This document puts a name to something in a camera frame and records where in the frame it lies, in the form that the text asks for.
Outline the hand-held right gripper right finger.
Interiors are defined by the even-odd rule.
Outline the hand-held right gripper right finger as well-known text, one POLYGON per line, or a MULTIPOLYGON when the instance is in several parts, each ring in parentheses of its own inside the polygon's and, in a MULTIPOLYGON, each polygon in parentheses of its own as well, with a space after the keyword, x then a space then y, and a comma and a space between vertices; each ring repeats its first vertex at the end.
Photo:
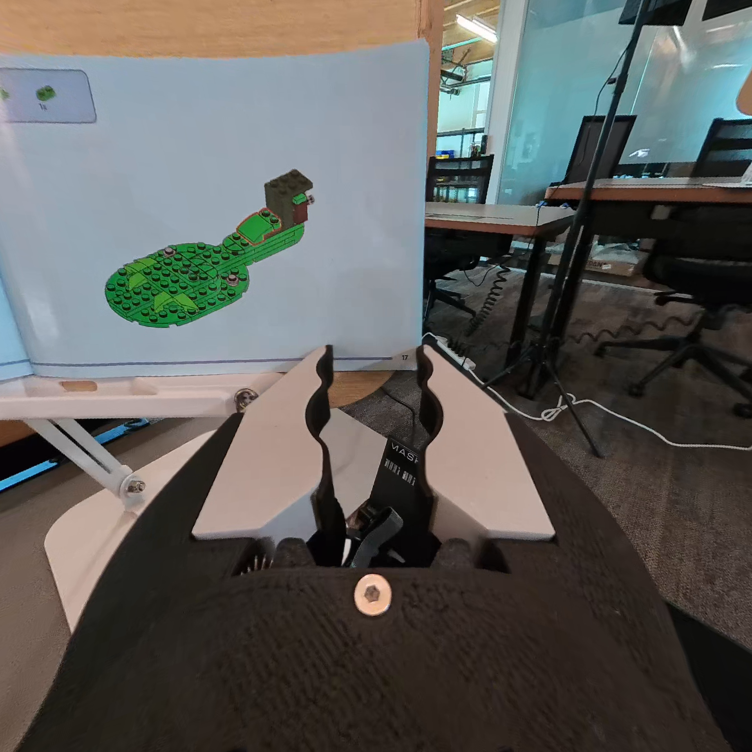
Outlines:
POLYGON ((420 345, 416 357, 428 537, 438 553, 457 541, 472 566, 511 567, 509 546, 548 544, 556 531, 509 416, 437 346, 420 345))

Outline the wooden office desk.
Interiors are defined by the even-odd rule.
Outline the wooden office desk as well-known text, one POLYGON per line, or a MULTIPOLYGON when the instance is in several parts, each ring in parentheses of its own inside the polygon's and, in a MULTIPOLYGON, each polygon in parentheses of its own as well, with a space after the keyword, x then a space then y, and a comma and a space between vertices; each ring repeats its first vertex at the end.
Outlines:
POLYGON ((426 227, 438 230, 459 230, 494 234, 505 239, 519 235, 532 241, 530 260, 523 277, 521 294, 512 325, 510 344, 505 359, 505 369, 481 384, 481 389, 490 391, 494 383, 502 380, 526 362, 539 368, 543 377, 529 376, 528 392, 532 384, 542 387, 553 381, 565 401, 569 396, 563 388, 555 367, 555 357, 550 355, 548 334, 553 315, 546 314, 539 338, 528 342, 526 336, 530 324, 532 306, 544 269, 546 248, 550 241, 568 230, 575 218, 570 208, 548 206, 501 205, 501 204, 451 204, 428 202, 426 227))
MULTIPOLYGON (((584 183, 561 185, 556 199, 579 199, 584 183)), ((679 258, 750 263, 750 187, 737 178, 608 179, 595 183, 589 230, 575 252, 553 333, 557 360, 595 235, 654 240, 679 258)))

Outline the dark grey clip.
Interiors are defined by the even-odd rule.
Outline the dark grey clip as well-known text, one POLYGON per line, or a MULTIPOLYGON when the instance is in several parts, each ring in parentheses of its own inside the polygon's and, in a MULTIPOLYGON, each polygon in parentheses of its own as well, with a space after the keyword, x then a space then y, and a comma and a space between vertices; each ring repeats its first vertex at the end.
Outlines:
POLYGON ((377 563, 403 524, 394 508, 379 506, 371 500, 363 502, 346 521, 347 551, 343 566, 364 569, 377 563))

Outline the grey desk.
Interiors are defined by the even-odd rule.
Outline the grey desk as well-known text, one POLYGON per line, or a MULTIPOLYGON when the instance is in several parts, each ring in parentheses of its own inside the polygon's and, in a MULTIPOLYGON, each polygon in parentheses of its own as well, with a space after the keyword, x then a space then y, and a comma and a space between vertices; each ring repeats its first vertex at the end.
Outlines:
POLYGON ((70 639, 44 539, 100 489, 66 463, 1 494, 1 750, 24 737, 70 639))

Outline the black cardboard box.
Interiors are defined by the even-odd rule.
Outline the black cardboard box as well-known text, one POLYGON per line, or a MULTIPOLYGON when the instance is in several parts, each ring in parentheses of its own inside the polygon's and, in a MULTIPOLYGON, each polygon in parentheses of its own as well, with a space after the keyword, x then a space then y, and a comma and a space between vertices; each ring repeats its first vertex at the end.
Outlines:
POLYGON ((421 484, 419 461, 420 455, 413 447, 389 437, 369 503, 376 512, 390 510, 401 520, 399 531, 381 550, 394 552, 397 561, 405 566, 427 568, 440 544, 430 530, 435 501, 421 484))

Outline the white power strip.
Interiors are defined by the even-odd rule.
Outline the white power strip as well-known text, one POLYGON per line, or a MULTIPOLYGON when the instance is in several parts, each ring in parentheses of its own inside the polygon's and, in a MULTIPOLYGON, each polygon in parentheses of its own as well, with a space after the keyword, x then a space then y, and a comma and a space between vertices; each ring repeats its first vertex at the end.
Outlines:
POLYGON ((441 350, 446 358, 453 361, 456 366, 465 371, 475 371, 476 363, 471 358, 469 346, 456 339, 437 335, 434 337, 436 347, 441 350))

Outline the wooden white book stand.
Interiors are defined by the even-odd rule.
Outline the wooden white book stand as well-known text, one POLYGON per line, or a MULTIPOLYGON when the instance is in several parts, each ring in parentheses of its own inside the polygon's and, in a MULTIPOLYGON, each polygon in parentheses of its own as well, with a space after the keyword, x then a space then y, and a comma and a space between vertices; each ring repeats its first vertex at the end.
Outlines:
MULTIPOLYGON (((443 2, 2 2, 2 52, 226 59, 428 44, 428 146, 436 144, 443 2)), ((142 509, 205 441, 130 472, 76 419, 212 418, 279 374, 2 382, 2 446, 37 433, 102 490, 52 526, 44 545, 70 630, 142 509)))

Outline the pale blue instruction booklet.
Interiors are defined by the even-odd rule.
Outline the pale blue instruction booklet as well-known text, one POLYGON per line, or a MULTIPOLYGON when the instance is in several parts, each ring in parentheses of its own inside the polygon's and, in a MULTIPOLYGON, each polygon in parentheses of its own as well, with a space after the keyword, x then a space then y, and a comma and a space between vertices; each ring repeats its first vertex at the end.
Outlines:
POLYGON ((414 370, 428 44, 2 54, 2 379, 414 370))

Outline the black light stand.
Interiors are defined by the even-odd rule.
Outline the black light stand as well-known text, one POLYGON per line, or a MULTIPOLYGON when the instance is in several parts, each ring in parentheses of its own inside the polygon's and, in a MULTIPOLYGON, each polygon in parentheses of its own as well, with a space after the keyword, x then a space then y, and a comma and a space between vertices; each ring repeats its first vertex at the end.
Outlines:
POLYGON ((537 341, 529 345, 517 358, 517 360, 510 363, 503 371, 493 376, 488 381, 482 383, 481 388, 483 390, 491 390, 494 383, 502 380, 505 376, 512 373, 518 367, 526 362, 532 363, 532 365, 543 371, 552 380, 559 391, 559 395, 563 398, 568 408, 569 414, 574 418, 583 436, 586 438, 588 445, 592 453, 602 459, 604 455, 597 447, 596 442, 590 435, 588 429, 584 425, 583 421, 579 418, 575 409, 574 402, 570 399, 569 393, 562 385, 557 374, 557 367, 555 365, 556 357, 554 355, 555 346, 559 342, 559 335, 554 334, 553 330, 555 324, 558 321, 559 313, 562 309, 562 301, 564 297, 564 290, 566 282, 569 279, 569 273, 573 271, 575 262, 575 252, 580 247, 580 242, 585 239, 587 231, 589 230, 589 205, 591 195, 597 180, 597 173, 602 163, 604 153, 606 151, 607 142, 613 128, 613 124, 616 118, 616 112, 620 99, 623 95, 625 85, 628 78, 629 68, 632 64, 636 47, 638 45, 639 36, 649 12, 650 1, 641 1, 638 6, 637 14, 634 19, 634 26, 629 42, 625 48, 624 60, 620 73, 618 74, 615 90, 612 96, 611 104, 607 115, 605 117, 604 124, 600 136, 598 137, 597 148, 593 156, 593 161, 589 167, 587 174, 587 180, 584 183, 581 197, 579 199, 578 208, 575 212, 569 234, 565 241, 565 245, 562 250, 562 258, 559 263, 559 269, 555 277, 553 289, 550 294, 549 302, 547 304, 542 328, 537 341))

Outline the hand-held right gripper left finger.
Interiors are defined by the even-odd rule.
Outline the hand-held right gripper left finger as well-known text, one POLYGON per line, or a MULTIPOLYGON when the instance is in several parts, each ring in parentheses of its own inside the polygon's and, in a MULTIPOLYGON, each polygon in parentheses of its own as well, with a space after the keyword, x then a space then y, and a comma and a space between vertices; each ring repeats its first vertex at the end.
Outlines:
POLYGON ((328 447, 333 348, 319 347, 243 413, 193 527, 197 539, 251 538, 272 553, 309 543, 319 566, 342 564, 345 520, 328 447))

